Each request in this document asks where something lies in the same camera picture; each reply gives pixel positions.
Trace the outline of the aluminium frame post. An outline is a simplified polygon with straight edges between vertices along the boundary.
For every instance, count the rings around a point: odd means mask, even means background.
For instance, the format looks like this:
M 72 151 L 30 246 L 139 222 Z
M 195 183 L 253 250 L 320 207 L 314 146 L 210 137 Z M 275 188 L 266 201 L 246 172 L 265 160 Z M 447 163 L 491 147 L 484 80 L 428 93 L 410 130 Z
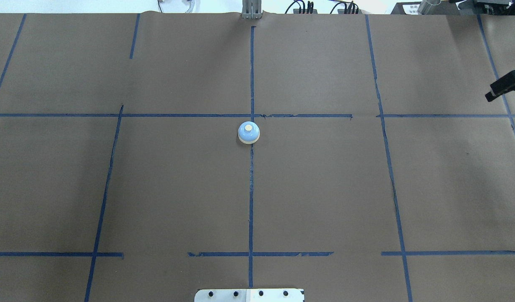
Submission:
M 262 0 L 243 0 L 242 19 L 256 20 L 263 17 Z

